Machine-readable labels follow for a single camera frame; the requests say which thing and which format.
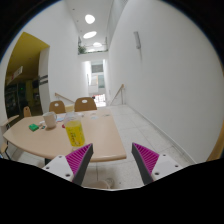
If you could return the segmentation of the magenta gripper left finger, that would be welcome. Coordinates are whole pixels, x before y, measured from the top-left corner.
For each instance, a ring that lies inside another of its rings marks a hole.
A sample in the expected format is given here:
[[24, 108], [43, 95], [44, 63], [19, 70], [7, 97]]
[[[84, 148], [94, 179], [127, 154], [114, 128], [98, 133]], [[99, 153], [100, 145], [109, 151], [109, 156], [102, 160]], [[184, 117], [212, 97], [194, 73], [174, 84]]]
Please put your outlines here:
[[93, 145], [88, 144], [66, 156], [55, 157], [44, 167], [44, 170], [76, 185], [81, 185], [92, 155]]

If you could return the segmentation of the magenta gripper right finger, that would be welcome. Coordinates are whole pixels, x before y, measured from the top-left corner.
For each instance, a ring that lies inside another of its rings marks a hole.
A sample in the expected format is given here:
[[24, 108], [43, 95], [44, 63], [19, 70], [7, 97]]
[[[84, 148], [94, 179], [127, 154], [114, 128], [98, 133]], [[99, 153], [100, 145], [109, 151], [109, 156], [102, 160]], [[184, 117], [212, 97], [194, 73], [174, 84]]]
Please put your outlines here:
[[182, 169], [168, 154], [158, 154], [140, 144], [132, 144], [132, 154], [145, 185]]

